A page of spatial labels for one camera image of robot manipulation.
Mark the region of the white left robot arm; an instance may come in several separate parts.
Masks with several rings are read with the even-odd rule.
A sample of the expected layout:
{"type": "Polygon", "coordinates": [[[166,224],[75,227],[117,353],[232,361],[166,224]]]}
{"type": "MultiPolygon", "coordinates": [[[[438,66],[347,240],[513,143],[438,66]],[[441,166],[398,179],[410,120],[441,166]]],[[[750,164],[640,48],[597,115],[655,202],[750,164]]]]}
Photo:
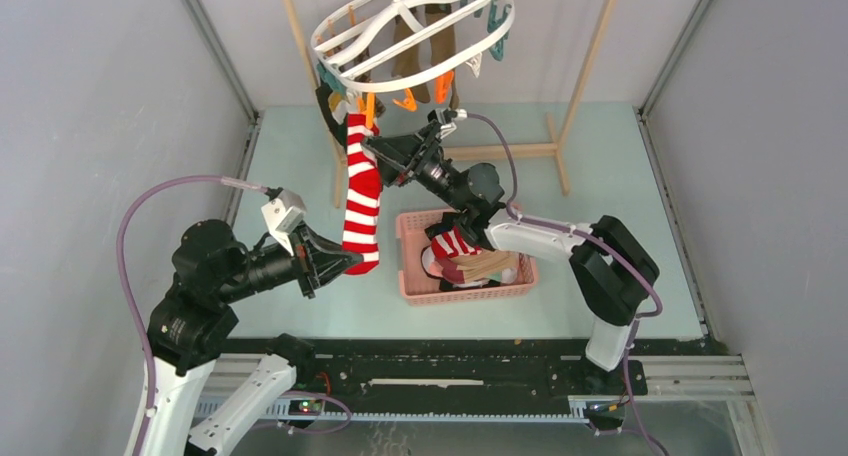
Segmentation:
{"type": "Polygon", "coordinates": [[[126,454],[228,455],[278,397],[312,387],[313,345],[282,333],[268,341],[255,369],[228,399],[203,422],[193,422],[238,323],[233,303],[290,282],[312,298],[362,260],[304,223],[290,240],[291,248],[279,243],[248,248],[217,219],[185,231],[172,256],[172,285],[142,339],[145,381],[126,454]]]}

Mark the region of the red white striped sock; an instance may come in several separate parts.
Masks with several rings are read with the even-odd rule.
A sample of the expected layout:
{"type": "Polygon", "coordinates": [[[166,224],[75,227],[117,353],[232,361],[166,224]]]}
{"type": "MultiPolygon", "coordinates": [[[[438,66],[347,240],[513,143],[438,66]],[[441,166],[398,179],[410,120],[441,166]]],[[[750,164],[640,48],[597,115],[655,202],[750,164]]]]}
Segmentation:
{"type": "Polygon", "coordinates": [[[369,126],[361,113],[349,113],[347,118],[346,161],[347,193],[342,233],[343,249],[362,257],[362,261],[345,274],[367,274],[379,264],[377,241],[382,180],[377,158],[365,145],[373,136],[375,126],[369,126]]]}
{"type": "Polygon", "coordinates": [[[466,242],[457,226],[433,237],[430,248],[437,259],[452,259],[483,252],[480,247],[466,242]]]}

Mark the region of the black blue white sock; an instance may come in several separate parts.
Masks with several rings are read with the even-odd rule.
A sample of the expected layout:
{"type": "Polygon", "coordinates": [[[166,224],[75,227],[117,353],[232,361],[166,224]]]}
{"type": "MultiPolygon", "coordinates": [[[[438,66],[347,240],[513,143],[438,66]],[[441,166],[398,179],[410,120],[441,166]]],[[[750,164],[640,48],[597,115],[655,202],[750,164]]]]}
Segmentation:
{"type": "Polygon", "coordinates": [[[456,229],[457,223],[460,221],[461,214],[456,212],[443,212],[441,214],[441,218],[437,222],[425,228],[425,235],[430,241],[432,241],[441,234],[453,231],[457,234],[459,239],[462,239],[461,232],[456,229]]]}

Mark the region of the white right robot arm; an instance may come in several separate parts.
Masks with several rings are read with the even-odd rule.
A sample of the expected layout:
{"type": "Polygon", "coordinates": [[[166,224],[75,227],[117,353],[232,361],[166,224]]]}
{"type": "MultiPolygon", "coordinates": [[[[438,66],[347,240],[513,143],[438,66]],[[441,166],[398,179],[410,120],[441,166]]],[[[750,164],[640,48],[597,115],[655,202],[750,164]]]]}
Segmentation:
{"type": "Polygon", "coordinates": [[[393,137],[368,136],[385,185],[416,182],[451,208],[449,229],[432,236],[422,265],[443,279],[469,280],[472,261],[527,255],[571,268],[593,316],[581,368],[585,387],[606,394],[622,379],[643,301],[657,297],[659,269],[627,227],[604,216],[591,224],[532,217],[506,199],[496,167],[458,170],[444,154],[437,124],[393,137]]]}

